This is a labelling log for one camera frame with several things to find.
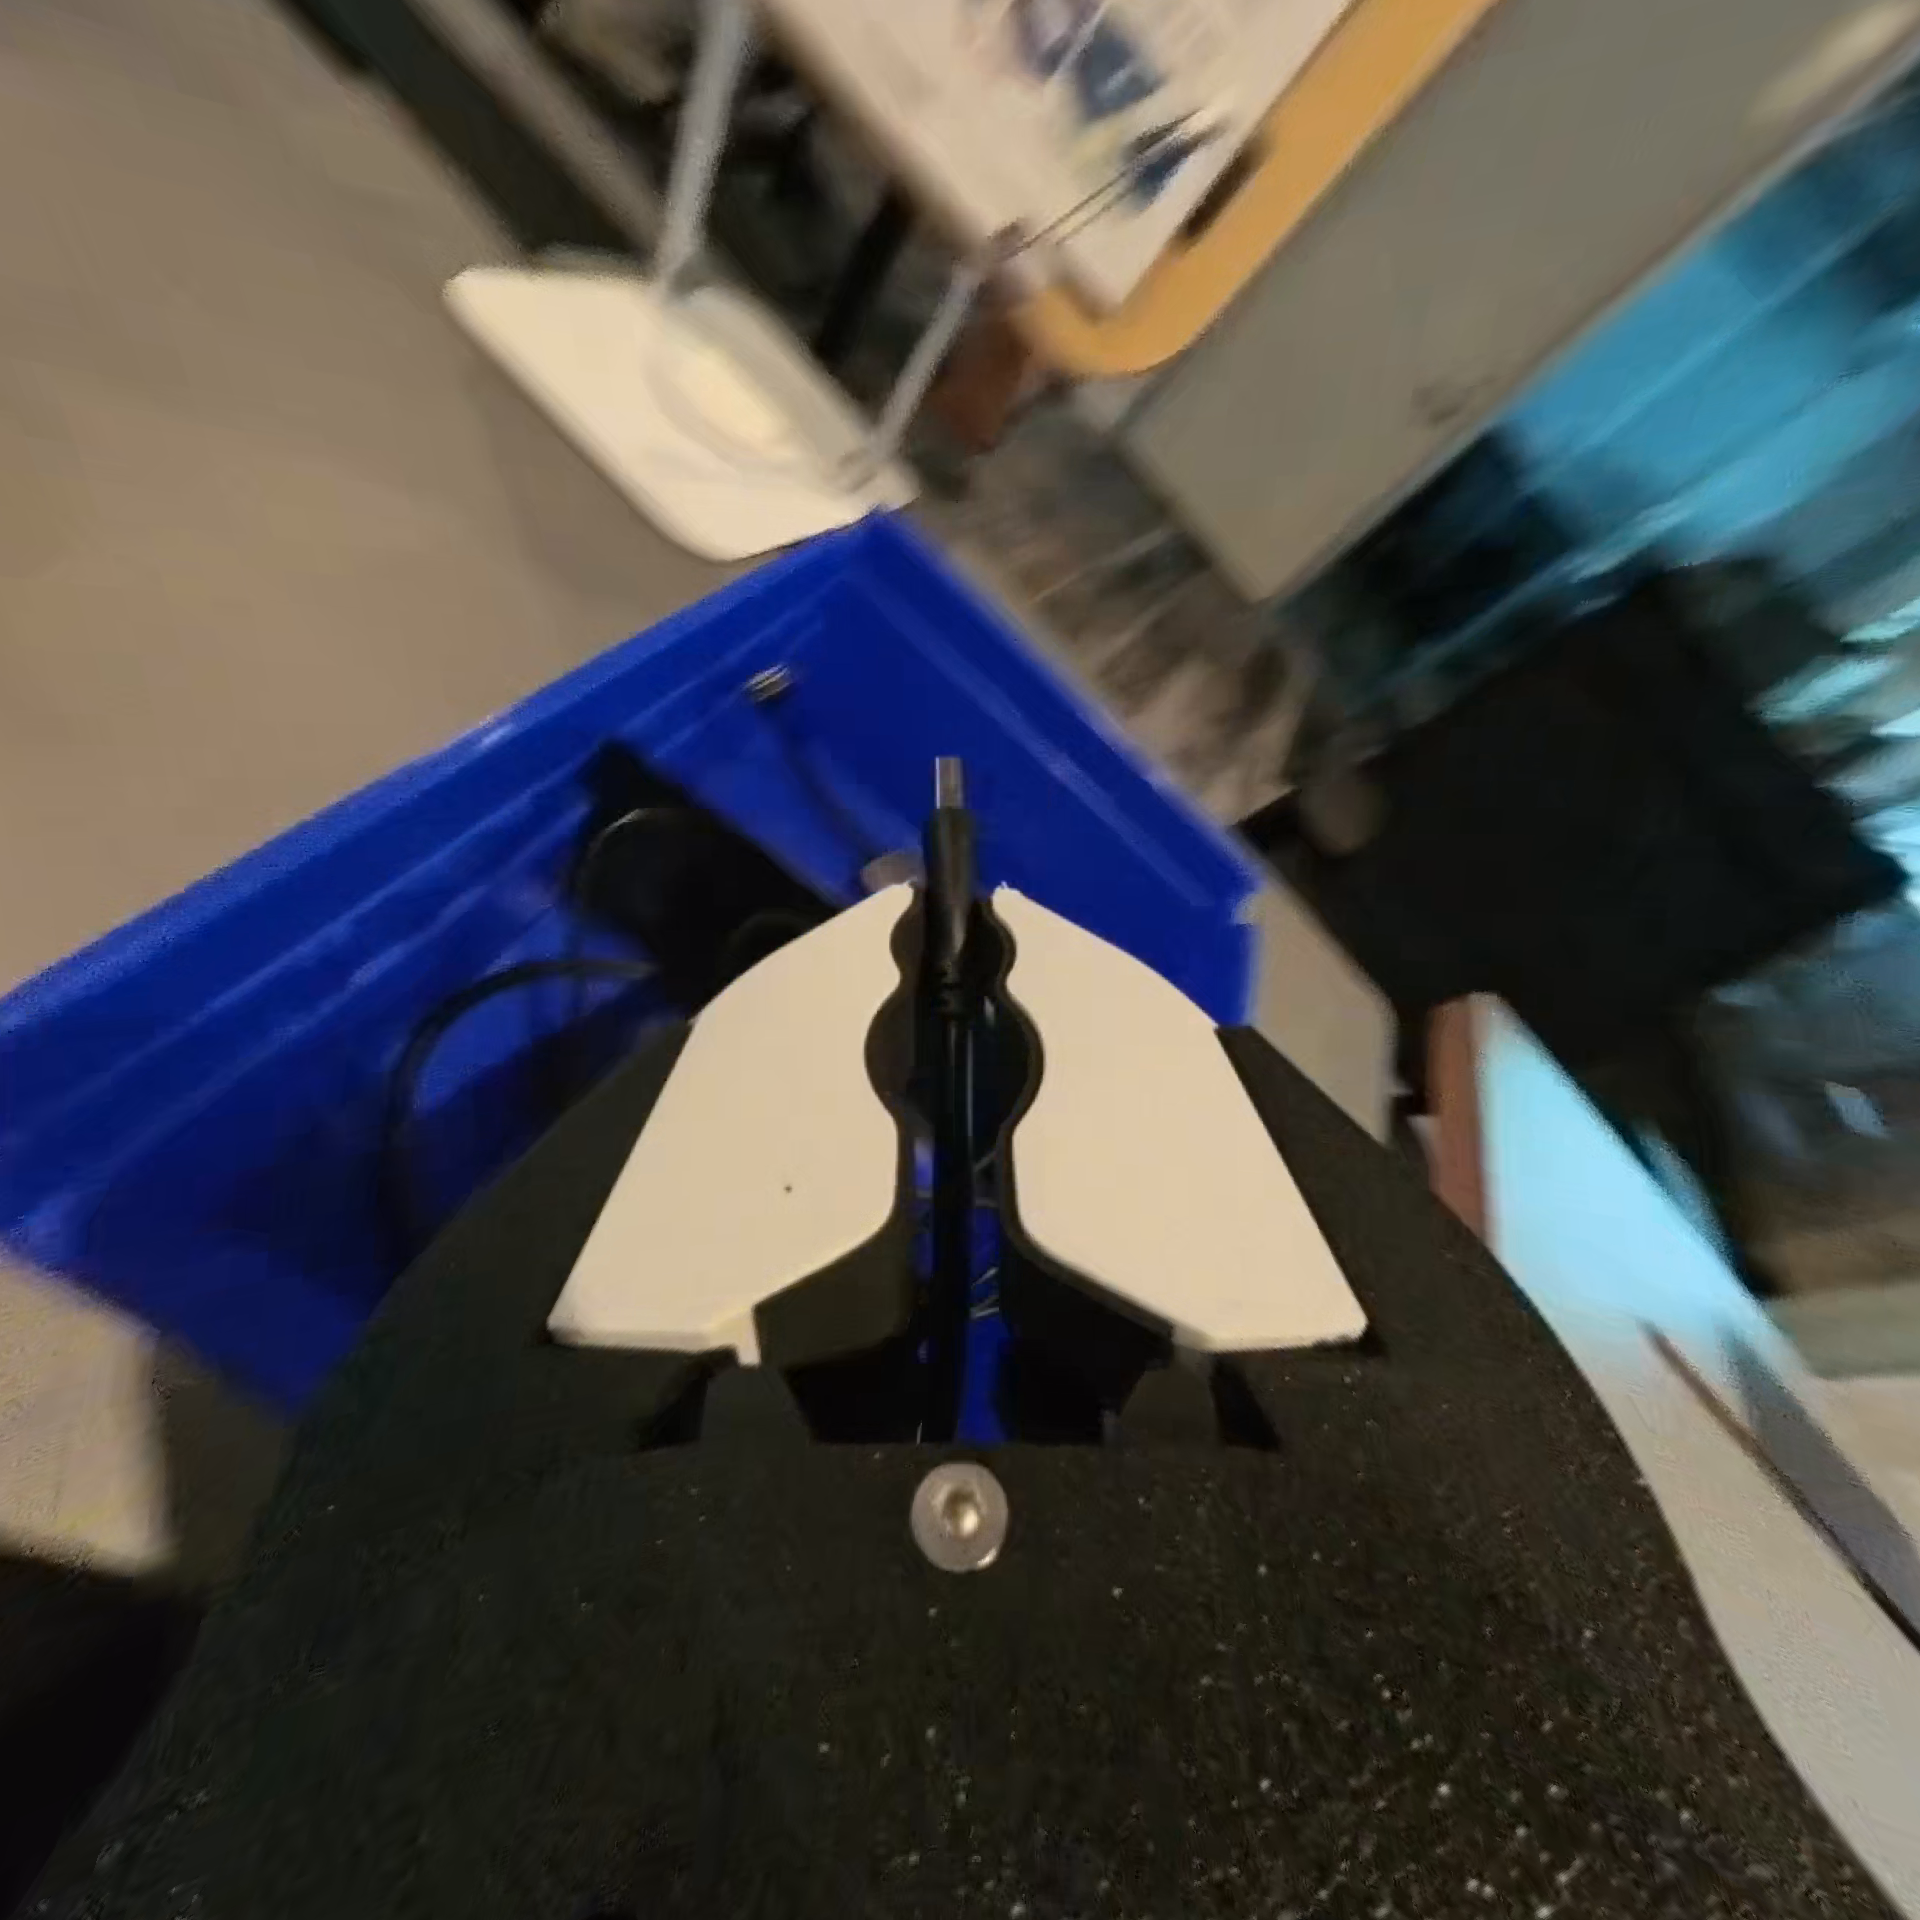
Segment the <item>white board with blue print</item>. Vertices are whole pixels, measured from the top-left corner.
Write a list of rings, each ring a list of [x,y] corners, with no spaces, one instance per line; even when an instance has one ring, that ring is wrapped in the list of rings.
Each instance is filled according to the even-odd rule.
[[[772,2],[765,24],[967,242],[1107,317],[1244,179],[1350,2]]]

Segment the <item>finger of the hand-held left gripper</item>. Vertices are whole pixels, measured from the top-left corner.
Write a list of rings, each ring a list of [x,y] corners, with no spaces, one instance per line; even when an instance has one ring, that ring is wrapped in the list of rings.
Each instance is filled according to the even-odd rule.
[[[108,1576],[177,1557],[154,1334],[3,1263],[3,1552]]]

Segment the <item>blue plastic bin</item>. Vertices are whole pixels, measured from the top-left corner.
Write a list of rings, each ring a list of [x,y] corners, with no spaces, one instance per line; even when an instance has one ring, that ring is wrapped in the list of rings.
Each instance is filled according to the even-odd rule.
[[[5,1250],[286,1419],[564,1108],[921,853],[1214,1021],[1247,846],[899,517],[804,543],[5,998]]]

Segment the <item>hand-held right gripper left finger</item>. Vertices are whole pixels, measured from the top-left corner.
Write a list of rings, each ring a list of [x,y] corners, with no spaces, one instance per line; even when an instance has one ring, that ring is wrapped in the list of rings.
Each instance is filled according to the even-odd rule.
[[[910,1154],[870,1069],[899,883],[698,1012],[551,1313],[558,1345],[797,1371],[912,1316]]]

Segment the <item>grey cabinet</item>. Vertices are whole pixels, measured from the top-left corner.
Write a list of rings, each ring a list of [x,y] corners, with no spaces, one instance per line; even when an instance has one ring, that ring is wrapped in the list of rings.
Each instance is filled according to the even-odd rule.
[[[1119,428],[1249,603],[1917,58],[1917,5],[1497,5]]]

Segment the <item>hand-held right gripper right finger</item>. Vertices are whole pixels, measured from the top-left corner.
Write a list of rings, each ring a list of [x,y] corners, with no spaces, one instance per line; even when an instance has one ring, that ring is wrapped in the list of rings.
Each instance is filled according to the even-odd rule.
[[[1000,885],[990,908],[1038,1043],[1011,1133],[1035,1252],[1186,1352],[1358,1345],[1368,1314],[1218,1024],[1043,901]]]

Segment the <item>table with wooden rim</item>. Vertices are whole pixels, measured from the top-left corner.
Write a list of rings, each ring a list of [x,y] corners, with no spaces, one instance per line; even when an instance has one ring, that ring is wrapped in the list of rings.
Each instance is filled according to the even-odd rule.
[[[1129,381],[1184,354],[1253,284],[1497,12],[1495,2],[1358,2],[1251,138],[1253,164],[1194,238],[1096,312],[1044,284],[1009,302],[1021,347],[1067,381]]]

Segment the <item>black chair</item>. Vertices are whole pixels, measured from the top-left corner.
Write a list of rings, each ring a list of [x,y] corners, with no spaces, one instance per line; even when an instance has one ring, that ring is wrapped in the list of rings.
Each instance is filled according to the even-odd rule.
[[[1499,996],[1592,1065],[1904,889],[1756,715],[1737,637],[1650,581],[1365,762],[1356,844],[1306,788],[1249,837],[1402,1021]]]

